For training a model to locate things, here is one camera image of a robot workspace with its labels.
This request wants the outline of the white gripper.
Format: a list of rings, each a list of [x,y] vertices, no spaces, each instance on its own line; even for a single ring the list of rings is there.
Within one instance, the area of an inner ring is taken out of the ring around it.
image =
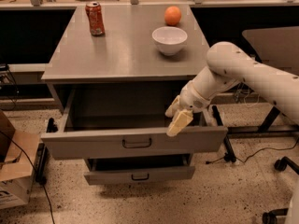
[[[192,81],[189,81],[165,111],[165,115],[172,118],[166,134],[170,137],[176,136],[193,121],[193,113],[202,112],[209,104],[210,101],[195,89]]]

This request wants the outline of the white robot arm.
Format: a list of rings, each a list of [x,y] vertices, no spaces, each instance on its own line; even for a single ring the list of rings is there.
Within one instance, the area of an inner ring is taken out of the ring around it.
[[[206,66],[190,80],[165,111],[172,121],[166,134],[175,136],[209,106],[219,93],[244,83],[269,104],[299,124],[299,76],[258,63],[230,42],[214,44],[206,54]]]

